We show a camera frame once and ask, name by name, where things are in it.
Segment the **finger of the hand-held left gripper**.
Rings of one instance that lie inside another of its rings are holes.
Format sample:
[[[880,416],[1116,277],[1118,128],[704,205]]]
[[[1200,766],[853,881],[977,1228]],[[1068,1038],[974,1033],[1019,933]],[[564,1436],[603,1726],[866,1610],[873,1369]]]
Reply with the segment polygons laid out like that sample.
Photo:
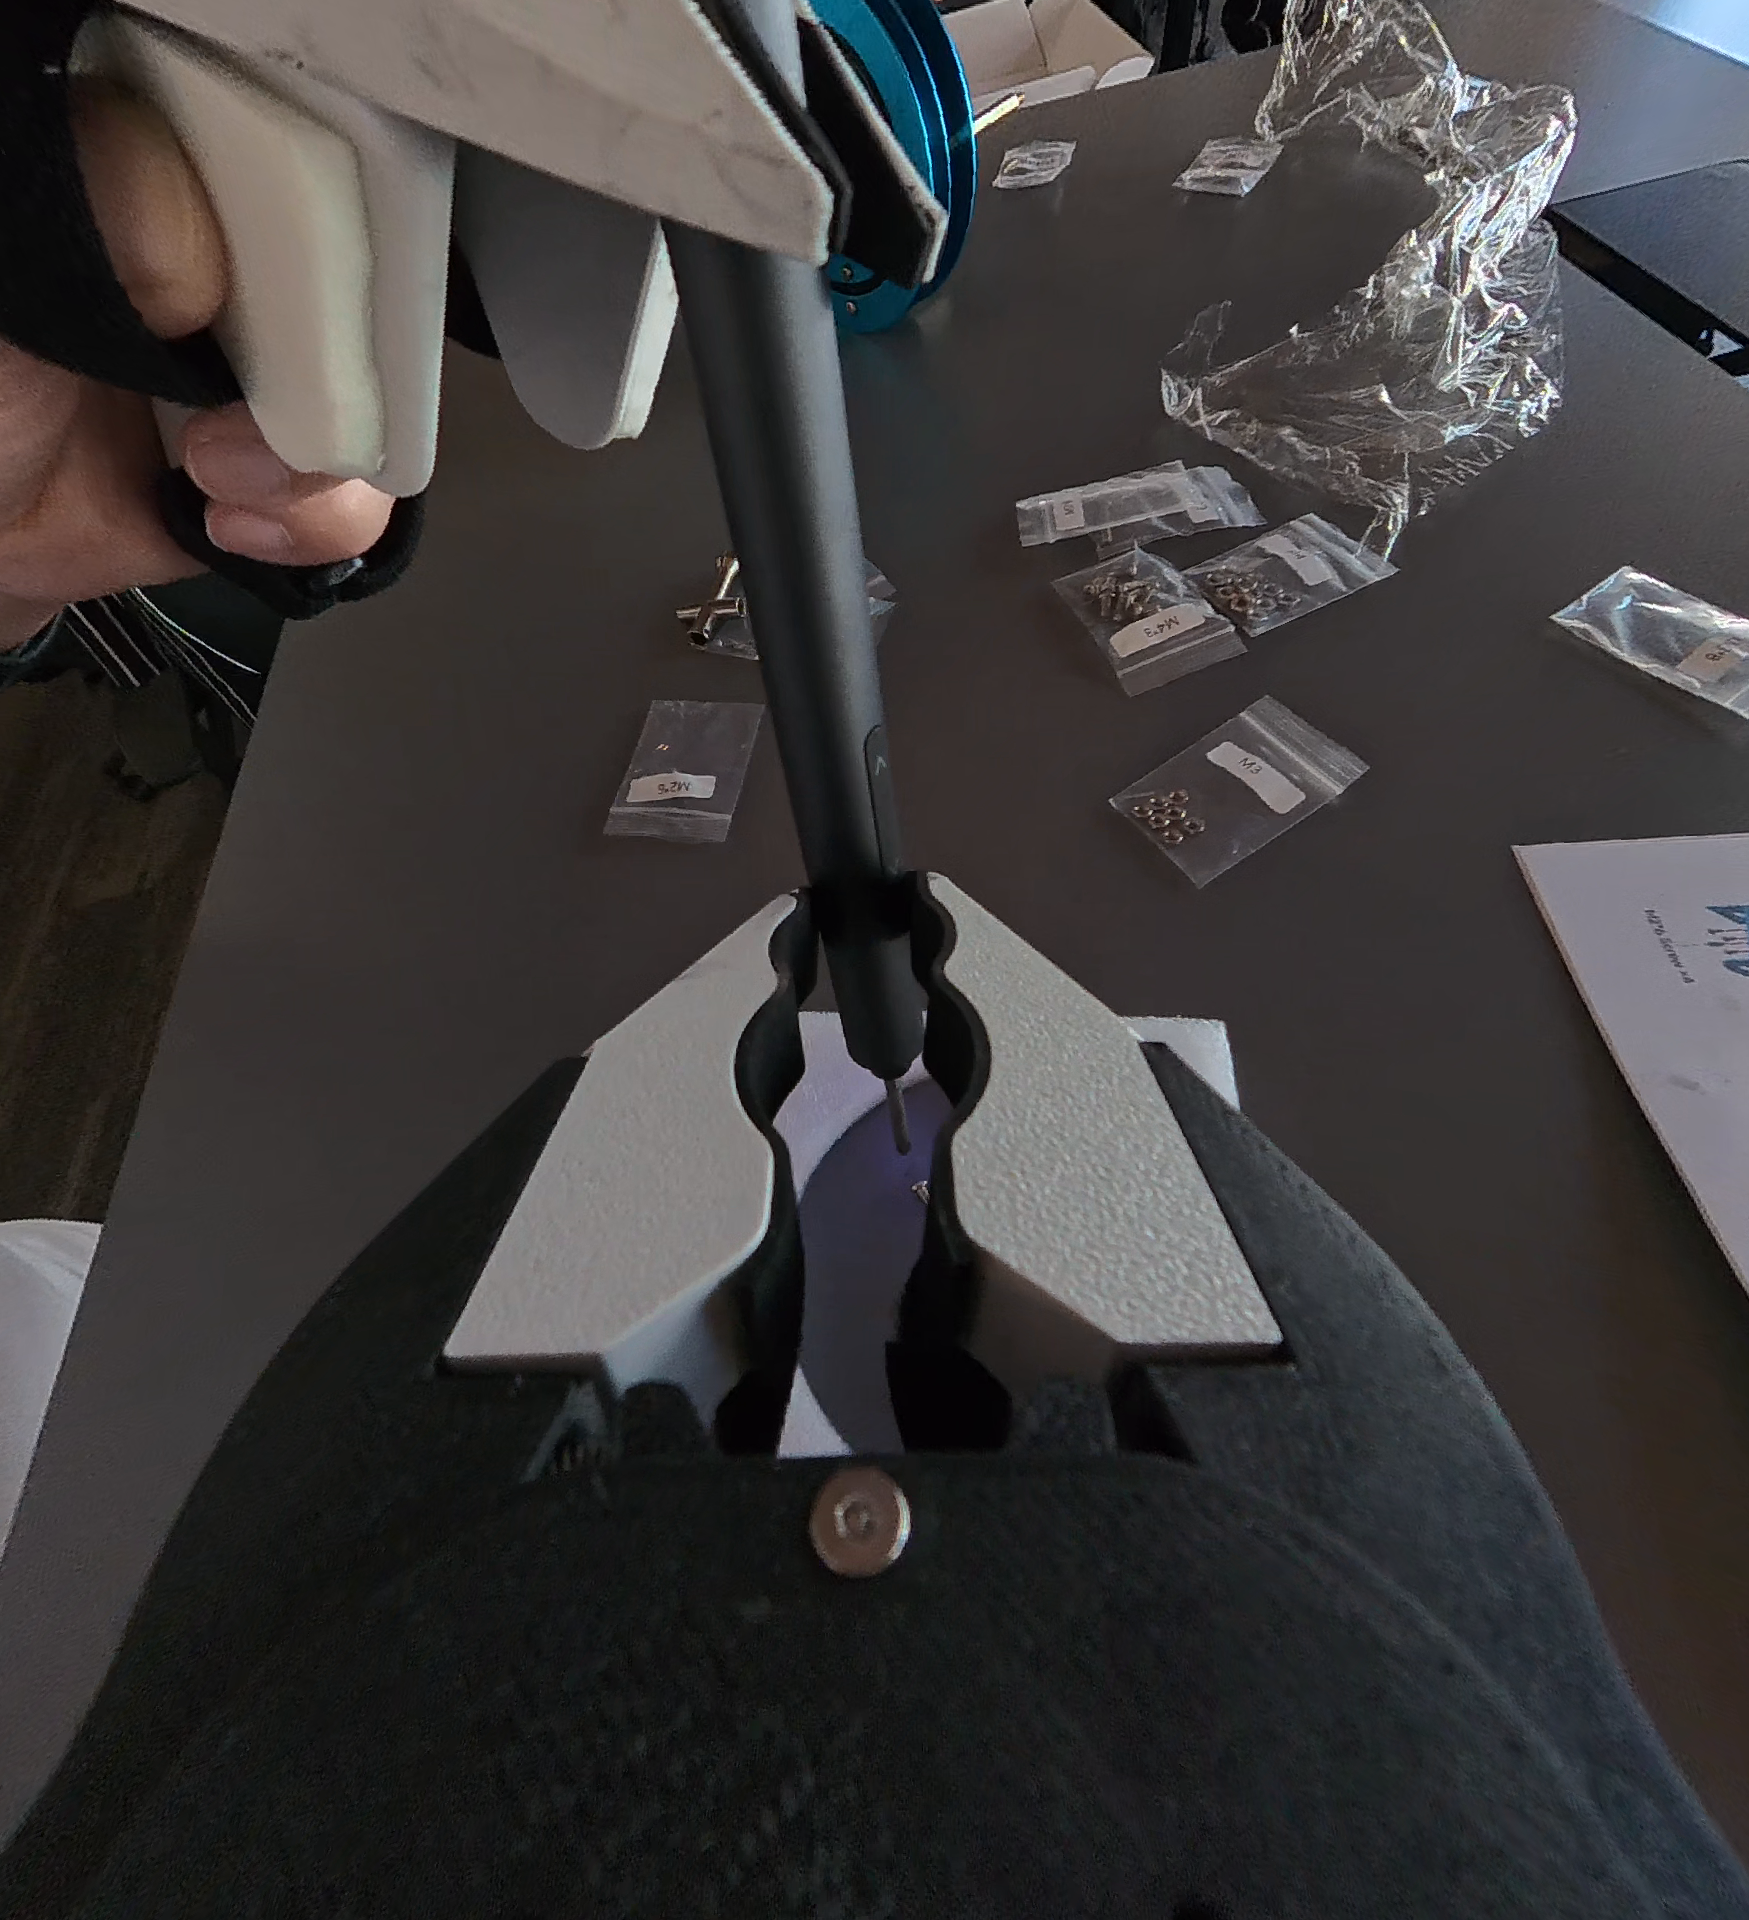
[[[937,270],[949,216],[808,4],[796,21],[808,119],[844,178],[832,255],[922,287]]]
[[[853,186],[808,112],[798,4],[78,4],[264,97],[470,142],[678,225],[820,268]]]

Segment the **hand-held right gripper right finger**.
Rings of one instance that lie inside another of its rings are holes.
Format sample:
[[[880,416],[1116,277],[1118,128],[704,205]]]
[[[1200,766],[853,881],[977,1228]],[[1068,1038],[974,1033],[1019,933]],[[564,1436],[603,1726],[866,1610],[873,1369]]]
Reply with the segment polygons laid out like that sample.
[[[912,1453],[1005,1445],[1056,1382],[1284,1346],[1152,1055],[957,881],[914,876],[925,1067],[952,1113],[887,1341]]]

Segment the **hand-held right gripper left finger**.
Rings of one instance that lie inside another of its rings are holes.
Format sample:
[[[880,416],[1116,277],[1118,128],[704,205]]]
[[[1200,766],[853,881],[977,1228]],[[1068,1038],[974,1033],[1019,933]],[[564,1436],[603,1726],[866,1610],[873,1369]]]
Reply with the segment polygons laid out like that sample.
[[[448,1365],[672,1383],[726,1453],[777,1450],[807,1275],[775,1119],[814,971],[808,901],[780,894],[595,1044]]]

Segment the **blue metal robot part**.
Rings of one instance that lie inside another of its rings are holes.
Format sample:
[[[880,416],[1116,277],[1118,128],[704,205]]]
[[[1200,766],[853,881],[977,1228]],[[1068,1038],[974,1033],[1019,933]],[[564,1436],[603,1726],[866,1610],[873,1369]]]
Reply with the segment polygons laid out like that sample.
[[[842,252],[830,258],[826,281],[839,329],[883,332],[939,294],[957,266],[977,197],[971,92],[933,1],[819,1],[808,9],[949,216],[937,270],[922,287],[903,287]]]

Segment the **black cylindrical tube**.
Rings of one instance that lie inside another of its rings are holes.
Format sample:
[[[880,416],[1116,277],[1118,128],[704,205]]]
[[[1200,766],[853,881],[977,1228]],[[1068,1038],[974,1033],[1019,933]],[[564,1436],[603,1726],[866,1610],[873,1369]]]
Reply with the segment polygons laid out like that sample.
[[[832,303],[801,261],[667,242],[842,1038],[908,1153],[925,1009]]]

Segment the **dark grey desk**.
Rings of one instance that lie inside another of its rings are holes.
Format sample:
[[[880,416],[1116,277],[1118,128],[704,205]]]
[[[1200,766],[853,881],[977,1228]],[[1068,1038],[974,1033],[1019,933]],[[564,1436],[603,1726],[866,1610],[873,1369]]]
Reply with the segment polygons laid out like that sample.
[[[1638,564],[1749,615],[1749,392],[1563,274],[1553,420],[1412,524],[1399,576],[1127,698],[1019,496],[1204,451],[1158,363],[1216,299],[1251,350],[1417,220],[1305,147],[1251,197],[1171,178],[1269,59],[1030,114],[957,274],[842,361],[906,844],[1123,1013],[1227,1023],[1246,1111],[1458,1334],[1614,1641],[1749,1863],[1749,1299],[1618,1078],[1512,847],[1749,829],[1749,726],[1563,636]],[[684,346],[647,435],[571,453],[454,353],[407,580],[286,642],[238,780],[9,1561],[0,1846],[107,1670],[192,1477],[318,1293],[559,1058],[798,874],[780,773],[723,845],[601,834],[654,696],[712,696],[672,609],[722,546]],[[1110,809],[1275,696],[1367,759],[1195,885]]]

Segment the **person's left hand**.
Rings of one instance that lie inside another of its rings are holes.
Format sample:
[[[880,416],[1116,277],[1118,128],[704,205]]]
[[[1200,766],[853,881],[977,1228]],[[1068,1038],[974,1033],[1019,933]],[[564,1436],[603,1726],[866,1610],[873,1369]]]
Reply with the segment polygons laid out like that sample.
[[[142,320],[168,339],[206,327],[227,298],[227,258],[165,121],[118,87],[80,78],[70,128],[101,238]],[[165,466],[144,396],[0,339],[0,654],[70,601],[190,576],[155,504]],[[360,555],[396,505],[359,478],[289,466],[240,403],[192,415],[183,466],[206,496],[213,544],[263,561]]]

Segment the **small white cardboard boxes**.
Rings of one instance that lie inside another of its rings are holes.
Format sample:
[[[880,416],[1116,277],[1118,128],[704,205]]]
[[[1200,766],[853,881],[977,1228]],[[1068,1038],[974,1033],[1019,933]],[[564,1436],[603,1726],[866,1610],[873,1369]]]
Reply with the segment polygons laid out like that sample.
[[[1156,56],[1093,1],[979,1],[941,21],[976,114],[1013,94],[1032,107],[1154,72]]]

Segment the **small bag labelled M3 nuts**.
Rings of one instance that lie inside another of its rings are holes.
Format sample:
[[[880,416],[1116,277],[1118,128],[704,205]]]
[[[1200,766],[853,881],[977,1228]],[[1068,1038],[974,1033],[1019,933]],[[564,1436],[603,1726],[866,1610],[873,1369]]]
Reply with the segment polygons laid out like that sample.
[[[1263,694],[1109,800],[1195,885],[1336,803],[1367,759]]]

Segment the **small metal cross wrench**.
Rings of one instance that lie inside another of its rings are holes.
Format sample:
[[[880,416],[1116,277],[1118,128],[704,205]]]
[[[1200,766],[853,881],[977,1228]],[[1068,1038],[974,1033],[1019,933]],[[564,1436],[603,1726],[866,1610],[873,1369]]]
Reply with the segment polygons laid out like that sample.
[[[759,658],[741,587],[741,566],[733,552],[717,557],[712,587],[694,605],[678,608],[675,619],[685,626],[689,645],[701,653],[750,662]]]

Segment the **clear zip bag of screws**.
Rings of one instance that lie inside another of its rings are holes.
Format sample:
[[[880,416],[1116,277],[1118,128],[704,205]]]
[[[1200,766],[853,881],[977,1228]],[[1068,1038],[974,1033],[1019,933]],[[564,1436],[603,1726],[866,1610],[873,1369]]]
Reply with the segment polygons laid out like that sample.
[[[1149,547],[1118,549],[1053,587],[1127,696],[1246,654],[1241,632],[1191,576]]]

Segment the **crumpled clear plastic wrap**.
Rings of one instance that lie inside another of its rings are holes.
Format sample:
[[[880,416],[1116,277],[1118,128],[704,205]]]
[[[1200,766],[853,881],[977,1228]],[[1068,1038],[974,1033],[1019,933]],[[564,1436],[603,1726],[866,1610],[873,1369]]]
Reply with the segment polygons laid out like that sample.
[[[1171,418],[1301,489],[1370,514],[1391,557],[1415,515],[1563,396],[1560,253],[1543,212],[1581,112],[1558,84],[1465,72],[1410,1],[1289,14],[1254,134],[1294,153],[1318,130],[1415,163],[1430,209],[1333,312],[1231,363],[1227,303],[1206,307],[1161,368]]]

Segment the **clear zip bag of nuts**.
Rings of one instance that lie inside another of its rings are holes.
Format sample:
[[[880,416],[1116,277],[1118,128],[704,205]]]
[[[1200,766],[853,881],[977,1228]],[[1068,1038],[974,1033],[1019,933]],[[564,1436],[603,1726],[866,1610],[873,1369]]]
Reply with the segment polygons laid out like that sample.
[[[1187,567],[1183,578],[1244,636],[1263,636],[1395,574],[1388,557],[1307,514]]]

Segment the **printed instruction sheet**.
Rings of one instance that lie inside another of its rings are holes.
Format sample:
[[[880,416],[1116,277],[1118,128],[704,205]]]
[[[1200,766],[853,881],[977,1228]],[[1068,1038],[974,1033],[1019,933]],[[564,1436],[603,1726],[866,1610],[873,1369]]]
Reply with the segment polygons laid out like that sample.
[[[1749,832],[1533,844],[1515,859],[1749,1295]]]

